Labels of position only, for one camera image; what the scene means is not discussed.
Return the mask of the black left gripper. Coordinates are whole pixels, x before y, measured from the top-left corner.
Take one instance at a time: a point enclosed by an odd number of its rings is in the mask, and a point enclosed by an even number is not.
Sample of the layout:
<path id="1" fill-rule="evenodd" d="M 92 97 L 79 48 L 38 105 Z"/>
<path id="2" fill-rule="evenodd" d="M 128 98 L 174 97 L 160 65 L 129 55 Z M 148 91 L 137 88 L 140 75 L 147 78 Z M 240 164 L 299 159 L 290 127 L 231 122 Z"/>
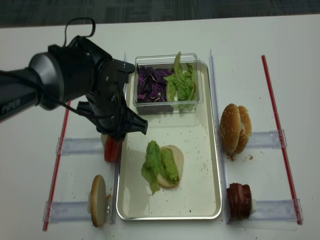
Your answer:
<path id="1" fill-rule="evenodd" d="M 76 111 L 96 126 L 98 132 L 122 140 L 128 133 L 147 134 L 148 121 L 124 103 L 124 85 L 135 71 L 131 63 L 113 59 L 98 69 L 92 90 L 79 101 Z"/>

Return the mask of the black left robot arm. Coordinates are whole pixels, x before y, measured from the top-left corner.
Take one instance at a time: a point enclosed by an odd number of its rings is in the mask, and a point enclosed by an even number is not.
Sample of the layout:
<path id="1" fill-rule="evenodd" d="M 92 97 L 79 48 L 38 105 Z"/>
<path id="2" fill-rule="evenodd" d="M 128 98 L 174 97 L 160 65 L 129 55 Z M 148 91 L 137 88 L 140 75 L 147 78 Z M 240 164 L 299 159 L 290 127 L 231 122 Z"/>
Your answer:
<path id="1" fill-rule="evenodd" d="M 114 59 L 84 36 L 67 46 L 50 45 L 28 67 L 0 73 L 0 119 L 40 106 L 51 111 L 79 97 L 72 112 L 87 118 L 98 132 L 117 141 L 127 133 L 145 134 L 148 122 L 126 104 L 124 86 L 133 64 Z"/>

